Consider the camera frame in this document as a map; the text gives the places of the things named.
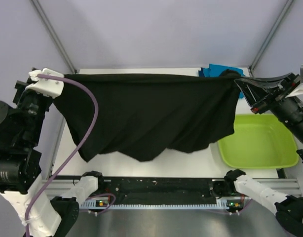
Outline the black t shirt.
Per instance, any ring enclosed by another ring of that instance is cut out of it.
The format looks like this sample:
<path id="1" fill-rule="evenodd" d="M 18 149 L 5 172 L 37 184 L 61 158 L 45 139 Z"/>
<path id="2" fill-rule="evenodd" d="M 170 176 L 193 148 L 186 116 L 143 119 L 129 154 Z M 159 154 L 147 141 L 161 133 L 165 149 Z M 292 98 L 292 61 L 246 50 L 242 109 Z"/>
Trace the black t shirt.
<path id="1" fill-rule="evenodd" d="M 166 149 L 192 153 L 232 135 L 238 73 L 68 75 L 94 95 L 99 114 L 79 150 L 84 161 L 120 152 L 151 161 Z"/>

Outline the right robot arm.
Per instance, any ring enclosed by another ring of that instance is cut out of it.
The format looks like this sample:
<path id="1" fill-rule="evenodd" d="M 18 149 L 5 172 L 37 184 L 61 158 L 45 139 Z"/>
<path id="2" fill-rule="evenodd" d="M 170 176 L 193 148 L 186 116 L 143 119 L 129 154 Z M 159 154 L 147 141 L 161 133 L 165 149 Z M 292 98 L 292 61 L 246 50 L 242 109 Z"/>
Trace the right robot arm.
<path id="1" fill-rule="evenodd" d="M 251 111 L 267 111 L 281 122 L 303 144 L 303 75 L 293 73 L 277 78 L 241 77 L 235 80 Z M 303 149 L 293 149 L 303 162 Z M 271 211 L 279 224 L 289 233 L 303 237 L 303 197 L 277 192 L 248 176 L 244 171 L 229 171 L 224 177 L 224 190 L 233 196 L 246 195 Z"/>

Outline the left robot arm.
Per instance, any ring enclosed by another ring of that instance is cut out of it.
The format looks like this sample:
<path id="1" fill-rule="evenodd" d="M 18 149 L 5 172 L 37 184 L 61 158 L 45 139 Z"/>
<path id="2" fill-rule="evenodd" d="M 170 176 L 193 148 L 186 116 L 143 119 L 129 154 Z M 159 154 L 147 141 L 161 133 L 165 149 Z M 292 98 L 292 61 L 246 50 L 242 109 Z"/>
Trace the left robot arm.
<path id="1" fill-rule="evenodd" d="M 17 212 L 27 237 L 64 237 L 75 224 L 80 206 L 105 191 L 103 176 L 86 172 L 68 192 L 49 199 L 36 150 L 52 97 L 18 81 L 13 108 L 0 101 L 0 195 Z"/>

